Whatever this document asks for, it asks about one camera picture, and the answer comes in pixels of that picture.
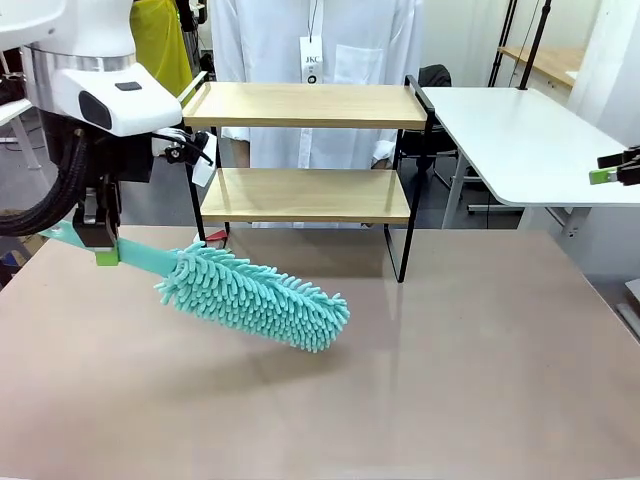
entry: black chair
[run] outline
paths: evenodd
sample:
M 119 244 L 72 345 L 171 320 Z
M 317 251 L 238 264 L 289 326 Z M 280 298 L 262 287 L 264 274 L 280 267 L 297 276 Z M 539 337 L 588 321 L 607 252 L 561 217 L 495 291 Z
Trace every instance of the black chair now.
M 444 65 L 431 65 L 420 69 L 418 84 L 421 87 L 451 87 L 451 74 Z M 400 152 L 402 158 L 419 158 L 422 153 L 422 138 L 424 132 L 405 131 L 400 140 Z M 440 122 L 436 121 L 427 145 L 427 158 L 433 165 L 435 177 L 449 190 L 451 184 L 447 182 L 436 170 L 436 160 L 441 157 L 458 158 L 458 146 L 451 139 Z

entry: wooden desk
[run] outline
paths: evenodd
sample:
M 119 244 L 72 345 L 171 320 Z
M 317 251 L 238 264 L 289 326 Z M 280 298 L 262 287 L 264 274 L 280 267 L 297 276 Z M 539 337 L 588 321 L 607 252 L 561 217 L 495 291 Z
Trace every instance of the wooden desk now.
M 526 64 L 529 61 L 530 48 L 525 48 L 520 54 L 522 47 L 501 47 L 498 50 L 506 56 L 518 60 L 519 63 Z M 584 49 L 582 48 L 545 48 L 538 50 L 536 60 L 533 63 L 533 70 L 558 82 L 565 88 L 572 89 L 575 79 L 567 75 L 567 72 L 578 72 L 584 59 Z
M 172 248 L 193 229 L 122 235 Z M 380 231 L 234 231 L 239 255 L 349 300 L 318 355 L 163 307 L 153 275 L 50 241 L 0 293 L 1 475 L 636 475 L 640 347 L 554 242 L 415 237 L 397 285 Z

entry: name badge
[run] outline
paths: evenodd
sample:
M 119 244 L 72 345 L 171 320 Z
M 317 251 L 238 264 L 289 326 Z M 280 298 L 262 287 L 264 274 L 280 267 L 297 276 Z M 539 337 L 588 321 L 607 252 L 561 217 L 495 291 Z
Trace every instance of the name badge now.
M 302 83 L 323 83 L 322 37 L 311 37 L 311 41 L 308 36 L 300 37 L 300 65 Z

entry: green clip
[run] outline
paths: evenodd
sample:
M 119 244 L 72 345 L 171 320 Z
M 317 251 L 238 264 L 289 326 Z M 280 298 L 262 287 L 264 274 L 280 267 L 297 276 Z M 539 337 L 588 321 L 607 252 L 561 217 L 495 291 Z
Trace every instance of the green clip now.
M 99 267 L 117 267 L 120 263 L 118 247 L 108 252 L 96 252 L 96 264 Z
M 618 167 L 603 168 L 589 172 L 589 182 L 591 185 L 600 185 L 601 183 L 610 183 L 615 181 L 611 178 L 611 174 L 615 174 Z

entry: white table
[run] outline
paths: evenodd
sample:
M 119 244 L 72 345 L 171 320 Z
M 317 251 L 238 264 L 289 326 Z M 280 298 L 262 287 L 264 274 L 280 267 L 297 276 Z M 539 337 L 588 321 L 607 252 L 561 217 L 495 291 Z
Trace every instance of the white table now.
M 31 142 L 27 135 L 24 125 L 20 120 L 20 115 L 32 107 L 31 102 L 27 99 L 18 100 L 17 102 L 5 103 L 0 105 L 0 127 L 11 123 L 11 128 L 16 138 L 2 138 L 0 143 L 17 143 L 22 149 L 22 153 L 27 160 L 29 170 L 39 170 L 41 168 L 38 158 L 31 147 Z
M 443 228 L 451 228 L 470 164 L 511 206 L 544 207 L 577 231 L 591 207 L 638 206 L 640 190 L 592 186 L 597 158 L 625 147 L 542 93 L 516 88 L 425 88 L 460 149 Z M 571 214 L 565 208 L 573 208 Z

